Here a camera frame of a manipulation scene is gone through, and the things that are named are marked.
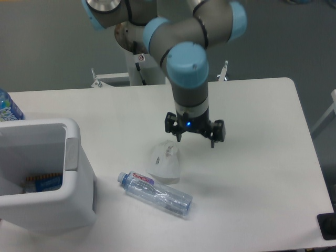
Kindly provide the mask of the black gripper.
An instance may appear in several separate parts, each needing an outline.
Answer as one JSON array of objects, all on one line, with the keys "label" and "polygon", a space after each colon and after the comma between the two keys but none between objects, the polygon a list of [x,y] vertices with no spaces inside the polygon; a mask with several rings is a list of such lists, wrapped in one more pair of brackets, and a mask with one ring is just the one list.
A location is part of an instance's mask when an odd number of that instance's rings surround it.
[{"label": "black gripper", "polygon": [[181,141],[184,132],[205,135],[211,141],[211,148],[215,143],[224,142],[226,129],[223,120],[211,122],[209,120],[209,107],[197,109],[195,107],[176,108],[176,115],[168,112],[165,117],[165,132],[176,136]]}]

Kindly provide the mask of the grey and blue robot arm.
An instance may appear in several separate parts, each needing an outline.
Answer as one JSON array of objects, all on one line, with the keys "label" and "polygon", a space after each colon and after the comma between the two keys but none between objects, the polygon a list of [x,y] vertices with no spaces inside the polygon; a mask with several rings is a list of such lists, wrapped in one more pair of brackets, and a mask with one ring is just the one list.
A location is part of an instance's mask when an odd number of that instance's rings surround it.
[{"label": "grey and blue robot arm", "polygon": [[244,34],[247,14],[236,1],[189,1],[192,17],[173,23],[158,15],[157,1],[83,1],[97,29],[131,23],[142,29],[143,46],[171,83],[175,113],[165,118],[165,131],[178,140],[184,132],[222,142],[223,120],[209,119],[206,50]]}]

